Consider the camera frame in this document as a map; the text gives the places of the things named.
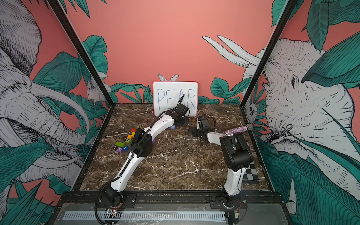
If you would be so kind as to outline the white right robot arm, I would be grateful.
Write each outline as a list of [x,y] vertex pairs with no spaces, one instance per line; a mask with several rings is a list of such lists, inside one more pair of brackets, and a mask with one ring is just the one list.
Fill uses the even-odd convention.
[[197,116],[197,126],[190,127],[188,135],[197,137],[202,146],[213,143],[221,147],[225,164],[228,167],[222,201],[226,208],[240,207],[242,204],[242,180],[253,161],[251,149],[243,133],[252,130],[253,125],[247,124],[226,131],[218,131],[216,120],[214,118],[212,120],[213,126],[210,125],[209,118]]

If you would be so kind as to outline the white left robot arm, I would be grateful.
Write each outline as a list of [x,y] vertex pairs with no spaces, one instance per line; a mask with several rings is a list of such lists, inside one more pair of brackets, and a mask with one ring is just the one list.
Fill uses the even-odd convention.
[[150,126],[136,130],[126,162],[115,178],[99,190],[99,197],[106,199],[111,209],[118,209],[125,202],[122,192],[138,165],[152,152],[153,140],[176,122],[185,122],[188,113],[189,108],[178,103],[176,107],[160,113]]

